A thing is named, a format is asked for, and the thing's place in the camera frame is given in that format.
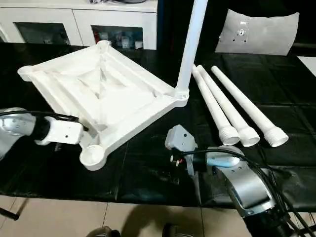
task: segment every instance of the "white plastic frame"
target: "white plastic frame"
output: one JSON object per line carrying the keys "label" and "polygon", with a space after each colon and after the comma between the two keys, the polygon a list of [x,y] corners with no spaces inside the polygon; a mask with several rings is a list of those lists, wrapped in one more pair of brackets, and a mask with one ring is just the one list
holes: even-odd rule
{"label": "white plastic frame", "polygon": [[[78,116],[80,122],[89,128],[80,142],[82,147],[80,161],[87,169],[100,169],[106,163],[107,156],[123,143],[173,108],[183,107],[187,104],[191,69],[198,47],[206,6],[207,0],[195,0],[176,88],[171,87],[113,49],[108,41],[100,41],[89,48],[35,66],[25,66],[18,70],[21,78],[24,81],[31,81],[55,112]],[[101,56],[111,62],[113,73],[124,74],[125,72],[126,74],[128,72],[132,75],[130,78],[124,77],[127,84],[129,81],[134,86],[146,85],[145,88],[155,95],[152,102],[134,111],[128,118],[116,124],[108,126],[105,124],[105,129],[100,129],[100,124],[96,124],[91,119],[91,113],[87,106],[78,100],[76,101],[73,96],[76,89],[71,91],[61,89],[60,82],[52,74],[54,71],[58,71],[60,75],[63,72],[69,74],[82,71],[81,67],[85,67],[83,63],[85,60],[89,64],[92,58],[100,57],[100,55],[96,55],[96,52],[101,53]]]}

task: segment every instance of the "black tablecloth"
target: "black tablecloth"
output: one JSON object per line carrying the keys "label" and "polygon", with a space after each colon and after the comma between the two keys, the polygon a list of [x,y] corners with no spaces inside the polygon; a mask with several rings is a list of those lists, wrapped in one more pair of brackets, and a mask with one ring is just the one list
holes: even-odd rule
{"label": "black tablecloth", "polygon": [[[81,49],[74,46],[0,43],[0,108],[51,111],[32,83],[17,69]],[[123,54],[170,84],[176,85],[181,58],[162,51]],[[290,140],[271,148],[263,139],[242,151],[258,163],[276,168],[277,182],[300,211],[316,211],[316,78],[297,57],[215,54],[196,59],[207,71],[217,65]],[[247,122],[257,129],[236,104]],[[197,206],[193,182],[184,170],[169,164],[164,147],[168,129],[181,124],[200,148],[219,146],[218,130],[194,80],[186,107],[176,108],[109,155],[105,167],[88,171],[79,161],[80,147],[37,146],[21,138],[0,161],[0,194],[129,203]],[[213,174],[200,174],[203,206],[232,206],[225,188]]]}

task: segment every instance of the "white pipe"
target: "white pipe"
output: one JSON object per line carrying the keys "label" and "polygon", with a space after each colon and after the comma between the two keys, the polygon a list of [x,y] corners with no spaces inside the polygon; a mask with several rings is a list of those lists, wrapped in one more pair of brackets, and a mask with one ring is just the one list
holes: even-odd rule
{"label": "white pipe", "polygon": [[236,129],[231,126],[228,119],[226,118],[221,107],[216,102],[212,92],[208,89],[205,81],[203,80],[201,74],[198,72],[195,65],[193,65],[193,77],[195,78],[199,90],[206,102],[208,110],[210,111],[214,122],[219,131],[219,138],[224,145],[234,145],[239,142],[239,135]]}
{"label": "white pipe", "polygon": [[180,73],[176,91],[187,92],[192,73],[192,66],[198,49],[199,36],[201,34],[205,11],[208,0],[195,0],[193,4],[186,45],[184,47]]}
{"label": "white pipe", "polygon": [[264,133],[265,139],[272,147],[278,147],[288,140],[286,133],[279,127],[276,127],[259,109],[245,96],[231,80],[222,73],[218,67],[213,66],[212,72],[217,76],[225,88],[236,99],[240,106],[249,114],[251,119]]}
{"label": "white pipe", "polygon": [[258,133],[246,123],[206,70],[201,65],[197,67],[197,70],[202,75],[205,83],[224,111],[228,120],[231,122],[232,126],[238,131],[242,145],[244,147],[251,147],[257,144],[260,141]]}

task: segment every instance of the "white plastic part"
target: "white plastic part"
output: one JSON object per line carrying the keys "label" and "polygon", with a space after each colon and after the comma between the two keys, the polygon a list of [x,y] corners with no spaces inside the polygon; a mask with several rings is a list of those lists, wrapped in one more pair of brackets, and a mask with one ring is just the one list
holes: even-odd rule
{"label": "white plastic part", "polygon": [[89,129],[80,141],[80,161],[89,170],[104,166],[111,152],[188,100],[176,97],[173,87],[104,40],[22,67],[18,74],[35,85],[55,112],[77,116]]}
{"label": "white plastic part", "polygon": [[240,106],[249,114],[251,119],[257,124],[260,130],[264,133],[265,139],[272,147],[278,147],[287,142],[288,136],[279,127],[276,127],[248,98],[235,86],[228,77],[213,66],[212,72],[221,81],[225,88],[236,99]]}
{"label": "white plastic part", "polygon": [[92,145],[83,149],[79,159],[80,162],[91,171],[102,168],[107,161],[104,148],[99,145]]}
{"label": "white plastic part", "polygon": [[192,66],[198,49],[199,36],[201,34],[204,16],[208,0],[195,0],[193,4],[186,45],[184,47],[176,96],[184,99],[189,96],[189,83],[192,74]]}
{"label": "white plastic part", "polygon": [[206,70],[201,65],[197,67],[197,70],[202,75],[205,83],[224,111],[228,120],[231,122],[232,126],[238,131],[242,145],[244,147],[251,147],[257,144],[260,141],[258,133],[246,123]]}
{"label": "white plastic part", "polygon": [[214,119],[214,122],[219,131],[219,138],[224,145],[234,145],[239,142],[239,134],[236,129],[231,126],[221,107],[215,100],[212,92],[208,89],[202,75],[197,70],[196,66],[193,65],[193,77],[195,78],[198,88],[206,102],[206,105]]}
{"label": "white plastic part", "polygon": [[78,122],[56,120],[52,117],[45,117],[50,128],[43,140],[36,140],[36,144],[45,146],[51,142],[65,144],[78,144],[83,136],[83,125]]}

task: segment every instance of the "cable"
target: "cable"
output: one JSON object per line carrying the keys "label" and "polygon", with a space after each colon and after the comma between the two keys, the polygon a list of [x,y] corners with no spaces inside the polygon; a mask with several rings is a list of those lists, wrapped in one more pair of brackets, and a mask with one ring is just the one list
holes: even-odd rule
{"label": "cable", "polygon": [[[307,225],[307,223],[303,220],[303,218],[300,216],[300,214],[294,209],[293,205],[291,204],[291,202],[288,200],[288,198],[283,194],[283,192],[281,192],[278,189],[277,185],[274,185],[271,183],[270,178],[265,174],[265,172],[262,171],[262,169],[259,167],[258,164],[256,164],[254,161],[248,159],[247,157],[245,157],[242,154],[239,154],[237,152],[234,151],[230,151],[230,150],[226,150],[226,149],[221,149],[221,148],[211,148],[211,149],[206,149],[206,150],[195,150],[195,151],[191,151],[191,152],[181,152],[179,154],[176,154],[176,156],[186,156],[186,155],[193,155],[193,154],[201,154],[201,153],[208,153],[208,152],[220,152],[220,153],[226,153],[226,154],[230,154],[233,155],[237,158],[240,158],[246,162],[249,163],[249,165],[253,166],[257,173],[261,176],[261,178],[265,181],[266,185],[268,186],[272,196],[274,197],[274,199],[276,200],[276,202],[279,204],[280,207],[282,207],[283,210],[284,209],[284,203],[286,203],[286,205],[289,207],[289,210],[291,212],[294,213],[294,215],[299,219],[299,221],[302,223],[303,227],[306,229],[306,231],[308,232],[308,234],[312,237],[316,237],[315,234],[312,232],[312,230],[309,228],[309,226]],[[284,203],[278,201],[279,198],[281,197],[281,199],[283,200]]]}
{"label": "cable", "polygon": [[58,118],[59,120],[65,121],[77,121],[78,118],[72,115],[62,115],[54,112],[45,112],[45,111],[32,111],[32,110],[20,110],[20,111],[7,111],[0,112],[0,116],[5,115],[16,115],[16,114],[32,114],[34,116],[50,116],[53,118]]}
{"label": "cable", "polygon": [[316,222],[315,222],[313,214],[311,214],[310,212],[309,212],[309,214],[310,214],[310,218],[313,220],[314,225],[316,226]]}

